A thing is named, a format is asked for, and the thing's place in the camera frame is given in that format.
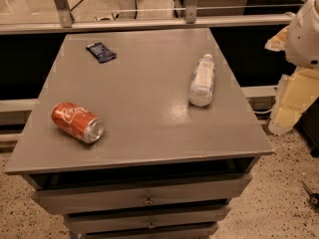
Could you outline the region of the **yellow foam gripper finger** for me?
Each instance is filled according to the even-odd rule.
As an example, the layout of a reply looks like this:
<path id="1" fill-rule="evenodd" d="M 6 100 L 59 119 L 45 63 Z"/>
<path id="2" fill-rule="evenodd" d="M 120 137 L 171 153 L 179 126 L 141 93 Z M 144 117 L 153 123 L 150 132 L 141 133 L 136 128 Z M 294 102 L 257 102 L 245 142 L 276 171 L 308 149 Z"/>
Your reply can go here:
<path id="1" fill-rule="evenodd" d="M 280 52 L 286 49 L 286 35 L 288 27 L 281 29 L 276 35 L 268 39 L 264 48 L 273 52 Z"/>

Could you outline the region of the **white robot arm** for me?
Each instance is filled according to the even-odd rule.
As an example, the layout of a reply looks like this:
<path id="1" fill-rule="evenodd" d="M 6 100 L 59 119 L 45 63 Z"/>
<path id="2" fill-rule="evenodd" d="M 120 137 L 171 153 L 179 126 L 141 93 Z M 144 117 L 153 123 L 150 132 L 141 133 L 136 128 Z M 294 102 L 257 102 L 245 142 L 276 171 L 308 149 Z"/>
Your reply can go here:
<path id="1" fill-rule="evenodd" d="M 286 60 L 297 66 L 319 68 L 319 0 L 307 0 L 288 26 L 269 39 L 264 48 L 285 52 Z"/>

